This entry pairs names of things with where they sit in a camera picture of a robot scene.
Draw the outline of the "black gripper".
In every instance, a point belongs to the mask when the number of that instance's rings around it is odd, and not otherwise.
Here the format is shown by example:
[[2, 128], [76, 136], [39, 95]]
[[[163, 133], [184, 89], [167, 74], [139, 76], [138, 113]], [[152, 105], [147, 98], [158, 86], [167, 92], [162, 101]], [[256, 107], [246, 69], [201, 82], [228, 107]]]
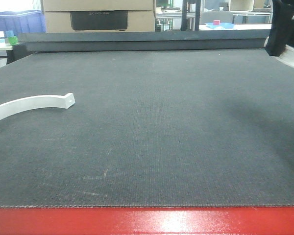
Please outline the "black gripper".
[[280, 56], [286, 46], [294, 48], [294, 0], [273, 0], [272, 13], [265, 50], [270, 56]]

